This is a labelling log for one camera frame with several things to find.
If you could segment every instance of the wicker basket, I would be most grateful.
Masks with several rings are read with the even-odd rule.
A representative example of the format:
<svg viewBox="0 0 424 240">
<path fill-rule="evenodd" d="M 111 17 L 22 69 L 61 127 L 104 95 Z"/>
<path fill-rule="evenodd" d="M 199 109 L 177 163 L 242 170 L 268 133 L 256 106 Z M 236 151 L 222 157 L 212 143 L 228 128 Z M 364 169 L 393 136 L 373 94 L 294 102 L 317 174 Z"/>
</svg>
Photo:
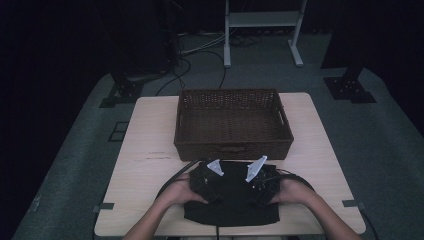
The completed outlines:
<svg viewBox="0 0 424 240">
<path fill-rule="evenodd" d="M 182 161 L 283 160 L 292 142 L 275 89 L 181 91 L 174 144 Z"/>
</svg>

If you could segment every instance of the gray floor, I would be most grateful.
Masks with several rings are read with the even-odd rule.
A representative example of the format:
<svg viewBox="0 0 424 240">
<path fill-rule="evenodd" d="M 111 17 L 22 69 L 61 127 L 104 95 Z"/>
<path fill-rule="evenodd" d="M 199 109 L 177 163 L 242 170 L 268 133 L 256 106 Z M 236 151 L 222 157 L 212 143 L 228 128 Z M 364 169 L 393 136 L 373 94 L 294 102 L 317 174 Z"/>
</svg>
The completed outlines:
<svg viewBox="0 0 424 240">
<path fill-rule="evenodd" d="M 232 48 L 232 67 L 223 88 L 276 88 L 280 92 L 311 95 L 340 165 L 358 201 L 365 204 L 380 239 L 424 237 L 424 139 L 387 91 L 384 82 L 364 70 L 359 80 L 377 103 L 334 101 L 323 77 L 341 76 L 344 69 L 320 70 L 330 35 L 301 35 L 304 61 L 295 67 L 286 42 L 288 36 L 263 37 L 260 44 Z M 183 38 L 190 49 L 211 41 Z M 222 55 L 222 45 L 209 49 Z M 182 77 L 187 88 L 216 88 L 224 69 L 210 53 L 186 57 L 190 71 Z M 183 72 L 187 63 L 176 68 Z M 154 96 L 173 75 L 149 82 L 142 96 Z M 134 104 L 99 108 L 113 81 L 100 79 L 40 188 L 33 207 L 23 219 L 15 239 L 91 239 L 93 207 L 102 201 L 117 159 L 120 142 L 108 138 L 117 121 L 129 121 Z M 159 95 L 177 95 L 180 85 L 169 84 Z M 374 239 L 367 224 L 364 239 Z M 301 239 L 325 239 L 301 236 Z"/>
</svg>

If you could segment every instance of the wooden table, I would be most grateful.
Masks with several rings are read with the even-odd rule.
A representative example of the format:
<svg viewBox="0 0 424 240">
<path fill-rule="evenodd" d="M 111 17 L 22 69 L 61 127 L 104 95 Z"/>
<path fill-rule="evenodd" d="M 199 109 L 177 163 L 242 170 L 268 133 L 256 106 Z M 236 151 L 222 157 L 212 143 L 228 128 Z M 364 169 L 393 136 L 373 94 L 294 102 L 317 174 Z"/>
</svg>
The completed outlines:
<svg viewBox="0 0 424 240">
<path fill-rule="evenodd" d="M 357 207 L 344 207 L 352 193 L 315 109 L 306 93 L 281 93 L 294 142 L 283 161 L 267 161 L 310 182 L 334 211 L 355 232 L 365 223 Z M 142 97 L 135 106 L 100 211 L 97 236 L 123 236 L 154 201 L 161 186 L 187 164 L 173 144 L 178 97 Z M 294 235 L 323 233 L 318 221 L 302 205 L 280 205 L 280 221 L 256 227 L 220 228 L 220 235 Z M 182 206 L 171 207 L 156 231 L 157 236 L 214 236 L 215 227 L 184 219 Z"/>
</svg>

